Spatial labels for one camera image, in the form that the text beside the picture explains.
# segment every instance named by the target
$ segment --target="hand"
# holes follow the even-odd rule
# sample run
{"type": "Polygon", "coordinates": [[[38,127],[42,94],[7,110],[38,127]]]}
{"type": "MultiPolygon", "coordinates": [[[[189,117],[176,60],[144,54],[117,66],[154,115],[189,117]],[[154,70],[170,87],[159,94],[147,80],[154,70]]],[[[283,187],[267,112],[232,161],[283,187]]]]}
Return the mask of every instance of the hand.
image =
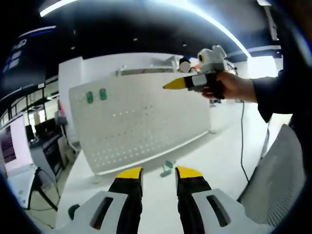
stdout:
{"type": "MultiPolygon", "coordinates": [[[[225,99],[239,99],[239,83],[242,78],[232,73],[221,72],[217,74],[216,80],[221,81],[224,85],[225,99]]],[[[201,92],[205,98],[215,98],[209,87],[205,87],[201,92]]]]}

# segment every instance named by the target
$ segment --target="floor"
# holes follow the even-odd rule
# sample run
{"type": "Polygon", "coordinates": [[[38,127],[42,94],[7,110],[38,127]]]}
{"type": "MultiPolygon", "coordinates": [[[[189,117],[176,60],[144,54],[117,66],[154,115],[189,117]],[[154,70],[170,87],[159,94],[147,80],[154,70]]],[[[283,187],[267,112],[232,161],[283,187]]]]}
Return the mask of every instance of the floor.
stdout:
{"type": "MultiPolygon", "coordinates": [[[[274,114],[270,121],[270,127],[278,129],[283,123],[288,124],[290,117],[291,115],[274,114]]],[[[65,186],[71,168],[72,164],[68,164],[68,166],[62,172],[62,174],[58,179],[58,189],[60,195],[62,194],[63,188],[65,186]]],[[[55,204],[58,203],[59,197],[53,185],[46,188],[44,192],[55,204]]],[[[42,231],[49,231],[51,230],[51,227],[52,228],[54,227],[57,213],[49,207],[49,205],[45,202],[45,200],[43,200],[43,198],[38,194],[38,192],[33,192],[30,207],[31,210],[26,211],[26,213],[42,231]]]]}

